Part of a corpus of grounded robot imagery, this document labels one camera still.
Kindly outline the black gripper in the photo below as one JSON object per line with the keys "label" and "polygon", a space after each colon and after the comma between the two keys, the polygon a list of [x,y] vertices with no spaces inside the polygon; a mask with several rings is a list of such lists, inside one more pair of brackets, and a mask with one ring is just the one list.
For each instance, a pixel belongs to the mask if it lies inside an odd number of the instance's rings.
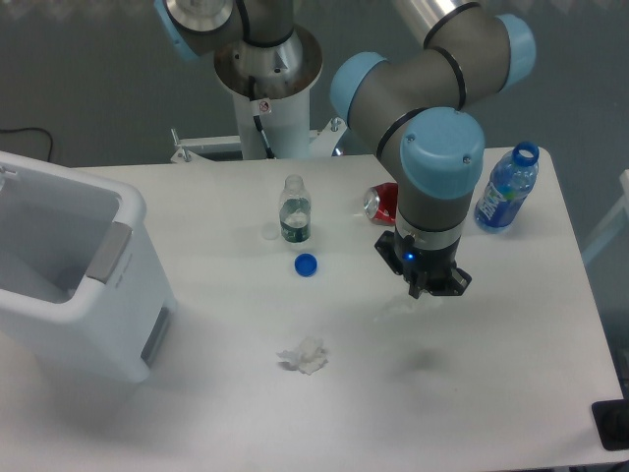
{"label": "black gripper", "polygon": [[397,230],[384,231],[374,244],[389,268],[403,277],[408,294],[414,299],[424,293],[435,297],[461,296],[472,276],[457,266],[455,258],[460,240],[438,250],[420,249],[411,240],[410,236],[402,237]]}

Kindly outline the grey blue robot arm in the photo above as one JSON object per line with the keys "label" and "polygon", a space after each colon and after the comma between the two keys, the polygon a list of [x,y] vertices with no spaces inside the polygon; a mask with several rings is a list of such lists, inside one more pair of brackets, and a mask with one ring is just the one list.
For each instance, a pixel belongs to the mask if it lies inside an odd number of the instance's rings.
{"label": "grey blue robot arm", "polygon": [[[158,1],[186,58],[213,55],[231,93],[243,157],[309,153],[310,90],[322,68],[315,37],[289,1]],[[421,53],[405,62],[363,52],[335,73],[337,115],[396,181],[393,231],[376,250],[412,296],[459,296],[470,275],[455,255],[483,169],[485,139],[467,104],[526,78],[536,61],[528,25],[476,1],[395,3]]]}

